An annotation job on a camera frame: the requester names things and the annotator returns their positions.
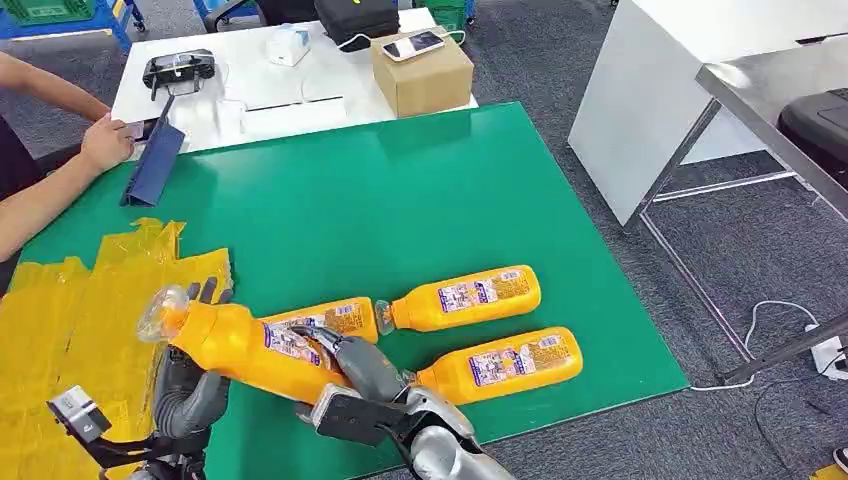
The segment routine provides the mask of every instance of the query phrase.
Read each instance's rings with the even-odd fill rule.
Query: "green table surface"
[[[462,408],[482,442],[687,386],[517,103],[182,155],[155,208],[118,207],[131,169],[100,178],[22,260],[78,255],[91,266],[101,236],[131,230],[138,217],[186,221],[181,255],[229,247],[234,301],[257,316],[360,295],[395,299],[526,263],[542,286],[532,313],[379,342],[398,366],[420,369],[454,349],[571,329],[584,356],[579,376]],[[373,449],[320,437],[290,401],[241,384],[207,453],[212,480],[340,479],[400,463],[388,441]]]

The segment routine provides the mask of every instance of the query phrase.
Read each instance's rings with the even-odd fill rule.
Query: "power strip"
[[[804,330],[809,332],[816,327],[818,327],[818,325],[807,325],[804,327]],[[845,354],[839,355],[837,360],[833,360],[833,357],[836,357],[841,348],[842,340],[840,340],[838,336],[829,338],[811,348],[810,350],[813,352],[813,361],[816,362],[816,371],[821,372],[824,367],[827,367],[827,370],[822,372],[822,375],[830,378],[831,380],[848,380],[848,372],[843,372],[836,368],[836,363],[839,360],[845,360]]]

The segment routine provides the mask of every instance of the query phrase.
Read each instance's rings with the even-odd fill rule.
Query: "person's arm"
[[[79,155],[35,185],[0,202],[0,262],[8,260],[94,181],[129,158],[132,132],[107,114],[86,132]]]
[[[0,87],[29,93],[92,122],[109,112],[109,107],[78,86],[3,52],[0,52]]]

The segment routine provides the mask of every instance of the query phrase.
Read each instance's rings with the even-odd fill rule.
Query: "yellow plastic bag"
[[[184,223],[141,218],[133,225],[133,232],[103,237],[91,271],[76,257],[18,265],[0,299],[7,339],[0,349],[0,480],[96,478],[100,467],[45,405],[74,385],[112,422],[110,440],[147,436],[161,347],[138,341],[139,315],[166,284],[187,287],[216,277],[216,297],[232,286],[227,249],[179,259]]]

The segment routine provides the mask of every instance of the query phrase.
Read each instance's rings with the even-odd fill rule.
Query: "blue binder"
[[[155,207],[159,203],[159,196],[185,139],[185,133],[168,123],[168,111],[173,103],[174,96],[171,95],[121,196],[122,207]]]

